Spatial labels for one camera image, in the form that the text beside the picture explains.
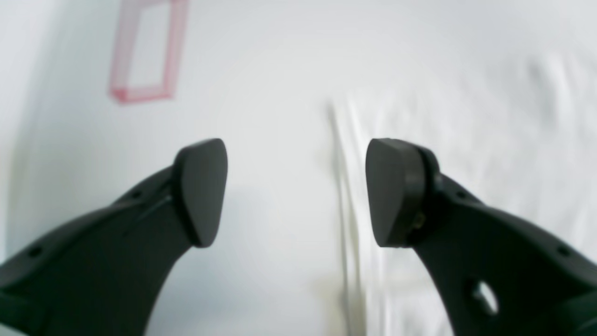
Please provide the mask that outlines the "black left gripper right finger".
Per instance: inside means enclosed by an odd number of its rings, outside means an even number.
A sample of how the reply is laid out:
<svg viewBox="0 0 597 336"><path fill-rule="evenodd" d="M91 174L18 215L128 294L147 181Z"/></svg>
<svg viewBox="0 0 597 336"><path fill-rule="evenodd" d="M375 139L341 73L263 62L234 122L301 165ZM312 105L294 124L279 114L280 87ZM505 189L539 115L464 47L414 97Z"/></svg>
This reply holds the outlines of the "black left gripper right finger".
<svg viewBox="0 0 597 336"><path fill-rule="evenodd" d="M376 243L414 249L456 336L596 334L596 264L573 247L483 204L414 143L371 140L365 174Z"/></svg>

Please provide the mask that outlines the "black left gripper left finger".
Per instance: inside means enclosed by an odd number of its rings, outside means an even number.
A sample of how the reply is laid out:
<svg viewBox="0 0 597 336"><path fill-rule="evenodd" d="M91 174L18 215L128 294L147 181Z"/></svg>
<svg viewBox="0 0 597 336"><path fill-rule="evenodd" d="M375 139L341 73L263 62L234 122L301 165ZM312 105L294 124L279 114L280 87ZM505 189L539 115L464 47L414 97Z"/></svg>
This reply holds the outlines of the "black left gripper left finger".
<svg viewBox="0 0 597 336"><path fill-rule="evenodd" d="M227 172L223 140L183 147L113 204L24 247L1 265L1 324L28 336L142 336L176 262L215 241Z"/></svg>

